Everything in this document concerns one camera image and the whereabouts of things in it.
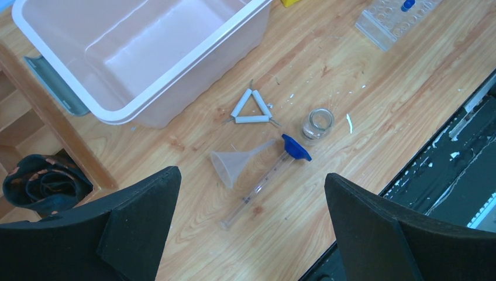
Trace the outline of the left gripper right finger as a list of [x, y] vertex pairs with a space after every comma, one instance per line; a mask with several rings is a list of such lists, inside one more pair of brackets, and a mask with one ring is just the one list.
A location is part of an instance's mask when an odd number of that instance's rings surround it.
[[337, 173], [325, 196], [347, 280], [494, 280], [495, 234], [437, 220]]

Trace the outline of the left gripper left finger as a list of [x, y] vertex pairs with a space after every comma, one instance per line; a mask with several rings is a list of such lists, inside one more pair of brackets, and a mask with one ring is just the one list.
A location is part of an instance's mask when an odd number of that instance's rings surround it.
[[1, 225], [2, 280], [154, 280], [181, 185], [177, 166], [36, 222]]

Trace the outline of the small glass jar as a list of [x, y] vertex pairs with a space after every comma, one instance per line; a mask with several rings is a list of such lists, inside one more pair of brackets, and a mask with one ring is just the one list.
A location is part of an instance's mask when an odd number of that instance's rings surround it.
[[333, 113], [327, 108], [313, 109], [303, 119], [301, 125], [301, 140], [305, 146], [315, 146], [325, 139], [335, 123]]

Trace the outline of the clear plastic funnel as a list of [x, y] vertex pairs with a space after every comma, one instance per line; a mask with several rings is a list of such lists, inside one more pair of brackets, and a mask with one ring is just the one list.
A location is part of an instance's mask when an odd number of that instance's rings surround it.
[[266, 150], [276, 143], [271, 139], [266, 143], [248, 151], [218, 152], [212, 150], [210, 153], [211, 162], [223, 184], [232, 189], [237, 178], [250, 162], [251, 158]]

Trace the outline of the clay pipe triangle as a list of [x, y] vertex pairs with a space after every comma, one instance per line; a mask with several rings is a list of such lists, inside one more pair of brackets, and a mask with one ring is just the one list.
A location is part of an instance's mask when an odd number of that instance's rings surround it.
[[282, 127], [273, 114], [274, 104], [266, 101], [261, 91], [254, 88], [253, 79], [249, 86], [230, 112], [224, 124], [234, 122], [235, 124], [261, 124], [271, 123]]

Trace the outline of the blue capped test tube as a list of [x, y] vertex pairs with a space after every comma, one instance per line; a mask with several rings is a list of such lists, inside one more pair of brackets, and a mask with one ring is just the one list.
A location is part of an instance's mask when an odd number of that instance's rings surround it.
[[400, 9], [402, 12], [408, 12], [416, 3], [416, 0], [405, 0]]

